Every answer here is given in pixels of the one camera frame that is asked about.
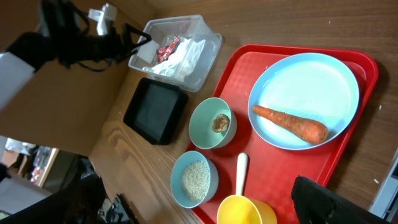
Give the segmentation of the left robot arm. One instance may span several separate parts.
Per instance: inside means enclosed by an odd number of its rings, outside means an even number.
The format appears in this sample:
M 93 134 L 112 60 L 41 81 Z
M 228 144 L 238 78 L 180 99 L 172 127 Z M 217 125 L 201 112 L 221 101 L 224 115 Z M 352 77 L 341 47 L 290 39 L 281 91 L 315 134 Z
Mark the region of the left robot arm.
M 123 24 L 118 34 L 116 8 L 105 4 L 88 12 L 71 1 L 41 1 L 40 32 L 25 32 L 1 52 L 1 106 L 5 107 L 46 63 L 70 68 L 85 61 L 118 64 L 149 43 L 149 34 Z

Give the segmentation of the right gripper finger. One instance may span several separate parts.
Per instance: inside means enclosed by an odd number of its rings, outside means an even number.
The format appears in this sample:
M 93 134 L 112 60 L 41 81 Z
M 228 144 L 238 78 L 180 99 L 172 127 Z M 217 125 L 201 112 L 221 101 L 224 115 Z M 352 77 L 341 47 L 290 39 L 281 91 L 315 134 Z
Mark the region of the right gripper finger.
M 300 224 L 389 224 L 304 176 L 295 179 L 291 198 Z

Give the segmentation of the red snack wrapper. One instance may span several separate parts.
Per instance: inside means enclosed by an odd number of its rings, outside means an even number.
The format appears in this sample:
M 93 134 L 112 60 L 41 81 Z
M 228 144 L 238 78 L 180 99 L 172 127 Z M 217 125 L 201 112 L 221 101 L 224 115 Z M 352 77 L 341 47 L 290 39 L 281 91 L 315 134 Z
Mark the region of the red snack wrapper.
M 180 43 L 180 37 L 175 35 L 174 39 L 171 41 L 169 45 L 166 45 L 165 47 L 161 47 L 158 50 L 156 50 L 157 62 L 161 63 L 165 60 L 168 60 L 168 58 L 176 51 L 179 43 Z

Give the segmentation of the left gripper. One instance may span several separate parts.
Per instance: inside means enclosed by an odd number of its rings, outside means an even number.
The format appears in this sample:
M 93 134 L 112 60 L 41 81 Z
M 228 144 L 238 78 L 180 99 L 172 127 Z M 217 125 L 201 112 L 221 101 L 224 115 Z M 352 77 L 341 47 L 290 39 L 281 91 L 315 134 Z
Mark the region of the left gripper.
M 140 37 L 134 43 L 132 35 Z M 116 29 L 111 28 L 106 35 L 88 35 L 80 38 L 74 50 L 74 61 L 82 65 L 82 61 L 100 62 L 102 60 L 121 63 L 138 52 L 138 48 L 149 43 L 152 37 L 135 27 L 125 23 L 123 25 L 123 42 Z

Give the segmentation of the orange carrot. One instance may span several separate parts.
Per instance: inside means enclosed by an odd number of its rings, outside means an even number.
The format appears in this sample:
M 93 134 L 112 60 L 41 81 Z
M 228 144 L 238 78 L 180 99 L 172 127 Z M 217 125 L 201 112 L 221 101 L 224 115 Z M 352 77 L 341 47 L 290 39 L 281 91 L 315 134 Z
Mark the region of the orange carrot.
M 268 119 L 307 143 L 321 144 L 328 137 L 328 128 L 319 121 L 294 116 L 259 105 L 254 105 L 251 109 L 254 114 Z

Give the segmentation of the white napkin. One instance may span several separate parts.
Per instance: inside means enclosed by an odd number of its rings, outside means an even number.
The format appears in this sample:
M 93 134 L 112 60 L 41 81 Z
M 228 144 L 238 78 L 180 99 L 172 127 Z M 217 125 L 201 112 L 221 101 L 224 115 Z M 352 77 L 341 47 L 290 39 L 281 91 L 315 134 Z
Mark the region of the white napkin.
M 186 77 L 195 69 L 205 47 L 205 43 L 205 39 L 195 42 L 191 39 L 180 37 L 180 43 L 176 51 L 168 58 L 168 60 L 161 63 L 157 62 L 152 67 L 143 67 L 142 69 L 145 72 L 156 73 L 165 77 L 174 76 L 175 72 L 180 69 L 180 77 Z

